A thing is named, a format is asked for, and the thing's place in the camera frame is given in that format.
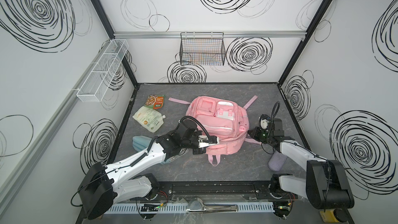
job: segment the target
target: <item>gray tabletop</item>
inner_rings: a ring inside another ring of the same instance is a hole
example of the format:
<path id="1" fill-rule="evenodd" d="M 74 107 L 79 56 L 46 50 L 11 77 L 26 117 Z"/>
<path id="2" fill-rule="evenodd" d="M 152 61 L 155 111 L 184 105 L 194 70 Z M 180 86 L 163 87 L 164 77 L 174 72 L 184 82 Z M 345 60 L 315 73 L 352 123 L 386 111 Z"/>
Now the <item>gray tabletop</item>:
<path id="1" fill-rule="evenodd" d="M 158 109 L 166 116 L 164 124 L 157 132 L 149 132 L 132 118 L 133 114 L 145 104 L 148 95 L 165 95 L 165 99 L 173 97 L 189 102 L 198 96 L 206 95 L 234 101 L 240 106 L 244 106 L 257 95 L 258 99 L 247 109 L 251 129 L 258 125 L 261 114 L 271 115 L 275 102 L 280 101 L 281 107 L 276 117 L 283 122 L 285 136 L 291 136 L 302 144 L 276 84 L 141 85 L 117 150 L 115 162 L 136 153 L 132 147 L 133 136 L 154 137 L 165 134 L 175 129 L 178 120 L 185 116 L 188 105 L 165 100 L 163 107 Z M 268 145 L 264 145 L 264 148 L 272 153 Z M 269 180 L 275 173 L 267 165 L 270 158 L 271 155 L 264 152 L 260 145 L 244 142 L 235 154 L 222 155 L 221 162 L 216 167 L 208 162 L 206 154 L 192 155 L 192 151 L 189 151 L 171 163 L 154 165 L 141 174 L 153 173 L 158 181 Z M 290 173 L 305 178 L 304 170 L 289 158 L 278 173 Z"/>

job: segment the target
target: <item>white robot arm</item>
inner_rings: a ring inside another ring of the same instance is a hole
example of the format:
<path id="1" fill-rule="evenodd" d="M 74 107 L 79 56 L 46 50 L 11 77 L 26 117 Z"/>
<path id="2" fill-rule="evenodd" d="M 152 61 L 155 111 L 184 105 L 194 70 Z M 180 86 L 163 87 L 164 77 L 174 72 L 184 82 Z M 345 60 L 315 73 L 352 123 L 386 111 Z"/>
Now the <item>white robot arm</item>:
<path id="1" fill-rule="evenodd" d="M 353 197 L 342 165 L 338 161 L 316 156 L 291 138 L 284 137 L 283 131 L 279 129 L 281 121 L 279 122 L 275 125 L 271 123 L 273 141 L 268 144 L 300 165 L 307 171 L 307 176 L 305 180 L 287 174 L 274 174 L 270 187 L 272 195 L 284 196 L 286 192 L 292 192 L 307 198 L 315 208 L 321 209 L 325 206 L 332 207 L 328 205 L 325 197 L 325 191 L 329 191 L 328 199 L 334 201 L 336 206 L 353 207 Z M 201 126 L 206 136 L 201 135 L 197 124 Z M 155 198 L 159 190 L 159 182 L 155 177 L 152 174 L 142 175 L 139 178 L 134 176 L 177 155 L 182 148 L 192 148 L 194 154 L 202 154 L 206 152 L 207 146 L 216 144 L 219 144 L 217 137 L 210 136 L 195 118 L 185 116 L 175 130 L 154 137 L 146 150 L 105 167 L 101 163 L 93 165 L 78 190 L 87 218 L 94 219 L 113 204 L 131 198 L 145 197 L 148 200 Z M 327 183 L 327 188 L 326 172 L 328 175 L 334 173 Z"/>

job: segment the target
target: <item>wall-mounted basket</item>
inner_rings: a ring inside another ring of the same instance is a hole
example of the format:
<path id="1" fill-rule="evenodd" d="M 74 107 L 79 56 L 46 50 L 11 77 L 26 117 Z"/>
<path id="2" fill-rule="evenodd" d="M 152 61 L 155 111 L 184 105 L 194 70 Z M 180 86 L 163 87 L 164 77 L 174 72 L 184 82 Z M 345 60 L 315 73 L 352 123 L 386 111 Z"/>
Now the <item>wall-mounted basket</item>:
<path id="1" fill-rule="evenodd" d="M 100 102 L 112 82 L 129 44 L 126 39 L 113 39 L 77 92 L 82 102 Z"/>
<path id="2" fill-rule="evenodd" d="M 223 66 L 225 62 L 223 32 L 182 32 L 180 45 L 181 65 Z"/>

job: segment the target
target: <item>backpack strap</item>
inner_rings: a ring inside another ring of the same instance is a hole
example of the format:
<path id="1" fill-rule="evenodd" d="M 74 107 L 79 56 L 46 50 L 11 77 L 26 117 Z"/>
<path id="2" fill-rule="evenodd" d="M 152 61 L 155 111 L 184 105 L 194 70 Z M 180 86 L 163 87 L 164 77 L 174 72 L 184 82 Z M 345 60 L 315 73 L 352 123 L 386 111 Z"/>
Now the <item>backpack strap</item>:
<path id="1" fill-rule="evenodd" d="M 244 107 L 242 107 L 243 109 L 247 109 L 247 108 L 249 108 L 250 107 L 250 105 L 256 100 L 258 98 L 258 96 L 253 96 L 247 103 L 246 103 L 246 105 L 244 106 Z"/>
<path id="2" fill-rule="evenodd" d="M 181 103 L 181 104 L 187 104 L 187 105 L 191 104 L 191 102 L 182 101 L 182 100 L 175 99 L 175 98 L 169 98 L 169 101 L 177 102 L 177 103 Z"/>
<path id="3" fill-rule="evenodd" d="M 213 164 L 213 155 L 207 154 L 209 162 L 211 163 L 212 166 L 217 166 L 220 162 L 221 162 L 221 155 L 215 155 L 216 156 L 216 160 L 217 160 L 217 164 L 214 165 Z"/>
<path id="4" fill-rule="evenodd" d="M 249 143 L 254 143 L 254 144 L 261 144 L 261 142 L 258 142 L 253 138 L 245 138 L 245 141 L 249 142 Z"/>

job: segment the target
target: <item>black wire basket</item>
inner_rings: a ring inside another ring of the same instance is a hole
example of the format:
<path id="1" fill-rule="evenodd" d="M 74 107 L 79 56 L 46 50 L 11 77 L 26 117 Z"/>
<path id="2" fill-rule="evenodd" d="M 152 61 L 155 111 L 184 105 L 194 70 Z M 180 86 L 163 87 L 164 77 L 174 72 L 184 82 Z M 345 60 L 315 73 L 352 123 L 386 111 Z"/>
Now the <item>black wire basket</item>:
<path id="1" fill-rule="evenodd" d="M 224 33 L 182 32 L 180 45 L 181 65 L 223 66 L 225 62 Z"/>

